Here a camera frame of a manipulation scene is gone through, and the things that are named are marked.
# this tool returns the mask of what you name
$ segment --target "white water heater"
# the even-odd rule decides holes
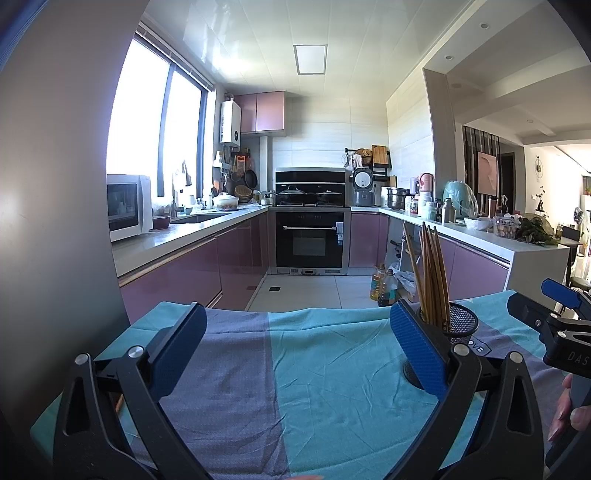
[[[242,110],[234,100],[222,102],[220,115],[220,143],[240,147],[240,119]]]

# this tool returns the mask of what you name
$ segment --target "window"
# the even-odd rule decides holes
[[[170,205],[173,182],[180,205],[190,204],[190,196],[200,196],[206,93],[181,68],[136,37],[113,102],[107,173],[148,175],[155,208]]]

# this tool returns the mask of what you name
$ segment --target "chopsticks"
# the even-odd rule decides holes
[[[427,227],[423,223],[419,232],[423,260],[422,277],[418,271],[417,260],[406,222],[404,223],[404,234],[407,239],[408,254],[413,264],[423,320],[430,325],[448,331],[450,320],[449,292],[437,229],[435,227],[431,229],[431,227]]]

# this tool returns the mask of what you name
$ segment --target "oven handle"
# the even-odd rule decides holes
[[[333,230],[336,231],[335,226],[283,226],[283,230]]]

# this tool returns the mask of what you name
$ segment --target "silver screw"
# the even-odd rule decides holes
[[[456,352],[460,356],[466,356],[470,353],[470,349],[464,345],[463,343],[458,343],[454,348],[453,351]]]
[[[76,365],[84,365],[87,361],[88,361],[88,355],[86,353],[81,353],[74,360]]]
[[[127,356],[130,358],[139,358],[144,354],[144,347],[142,346],[133,346],[129,350],[127,350]]]
[[[516,364],[520,364],[523,361],[523,356],[519,352],[511,352],[509,358]]]

